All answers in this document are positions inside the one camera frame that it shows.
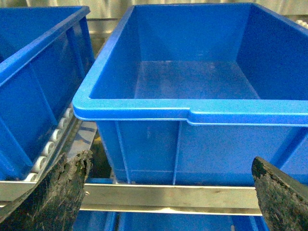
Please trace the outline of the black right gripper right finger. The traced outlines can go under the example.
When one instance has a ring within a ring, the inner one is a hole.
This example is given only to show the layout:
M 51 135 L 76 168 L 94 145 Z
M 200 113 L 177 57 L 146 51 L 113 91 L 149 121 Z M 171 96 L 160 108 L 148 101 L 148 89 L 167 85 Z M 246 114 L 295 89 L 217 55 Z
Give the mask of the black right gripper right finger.
M 251 167 L 258 205 L 270 231 L 308 229 L 308 187 L 261 157 Z

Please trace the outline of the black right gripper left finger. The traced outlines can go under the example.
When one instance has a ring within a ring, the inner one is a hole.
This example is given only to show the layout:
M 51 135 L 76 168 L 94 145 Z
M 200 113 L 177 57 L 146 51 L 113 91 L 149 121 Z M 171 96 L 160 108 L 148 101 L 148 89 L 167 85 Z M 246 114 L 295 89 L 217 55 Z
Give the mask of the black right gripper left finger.
M 35 186 L 0 210 L 2 231 L 71 231 L 85 196 L 92 151 L 57 157 Z

